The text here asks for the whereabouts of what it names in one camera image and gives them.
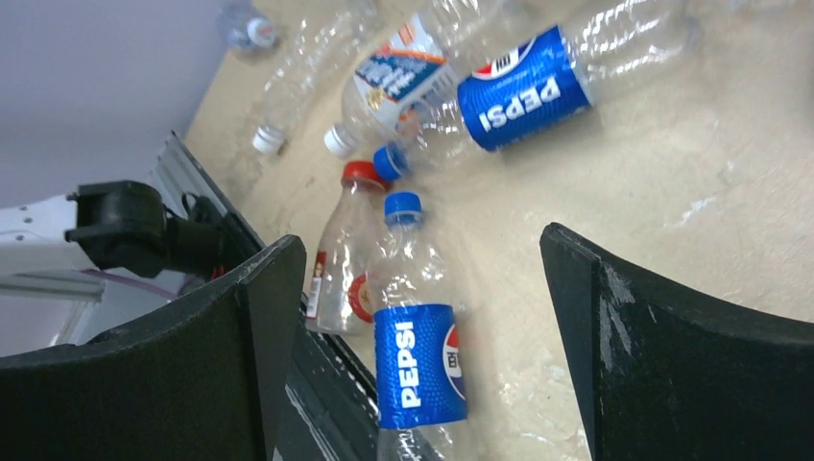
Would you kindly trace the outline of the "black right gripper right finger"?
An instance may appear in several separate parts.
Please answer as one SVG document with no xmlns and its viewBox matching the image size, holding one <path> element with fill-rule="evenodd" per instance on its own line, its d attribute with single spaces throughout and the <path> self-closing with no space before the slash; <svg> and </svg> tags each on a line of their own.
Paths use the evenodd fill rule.
<svg viewBox="0 0 814 461">
<path fill-rule="evenodd" d="M 809 460 L 813 326 L 709 296 L 559 223 L 539 241 L 595 460 Z"/>
</svg>

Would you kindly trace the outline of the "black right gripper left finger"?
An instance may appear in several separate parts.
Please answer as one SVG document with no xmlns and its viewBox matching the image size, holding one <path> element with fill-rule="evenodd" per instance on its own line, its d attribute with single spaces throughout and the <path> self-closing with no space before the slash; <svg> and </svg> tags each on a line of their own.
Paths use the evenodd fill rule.
<svg viewBox="0 0 814 461">
<path fill-rule="evenodd" d="M 5 460 L 269 460 L 306 253 L 287 235 L 83 345 L 1 361 Z"/>
</svg>

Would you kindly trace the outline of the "red cap small bottle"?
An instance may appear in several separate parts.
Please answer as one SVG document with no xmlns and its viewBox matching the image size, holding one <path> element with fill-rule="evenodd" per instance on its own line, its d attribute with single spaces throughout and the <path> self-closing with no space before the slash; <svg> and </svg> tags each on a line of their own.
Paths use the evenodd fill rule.
<svg viewBox="0 0 814 461">
<path fill-rule="evenodd" d="M 344 167 L 341 187 L 317 247 L 305 326 L 320 333 L 358 335 L 372 323 L 367 265 L 378 232 L 373 201 L 390 184 L 371 161 L 354 160 Z"/>
</svg>

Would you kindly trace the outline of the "Pepsi bottle blue cap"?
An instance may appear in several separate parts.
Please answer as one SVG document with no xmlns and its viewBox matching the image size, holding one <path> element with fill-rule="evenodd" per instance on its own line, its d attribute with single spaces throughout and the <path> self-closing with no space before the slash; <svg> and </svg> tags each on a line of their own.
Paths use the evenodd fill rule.
<svg viewBox="0 0 814 461">
<path fill-rule="evenodd" d="M 373 305 L 380 460 L 475 460 L 454 279 L 419 195 L 390 194 L 366 272 Z"/>
</svg>

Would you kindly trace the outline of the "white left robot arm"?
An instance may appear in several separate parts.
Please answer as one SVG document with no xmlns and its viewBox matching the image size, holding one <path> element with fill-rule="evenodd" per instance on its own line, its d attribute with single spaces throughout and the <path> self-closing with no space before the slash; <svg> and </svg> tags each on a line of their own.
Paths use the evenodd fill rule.
<svg viewBox="0 0 814 461">
<path fill-rule="evenodd" d="M 216 279 L 256 248 L 232 212 L 182 194 L 184 213 L 143 182 L 84 184 L 76 191 L 1 211 L 1 274 L 126 269 Z"/>
</svg>

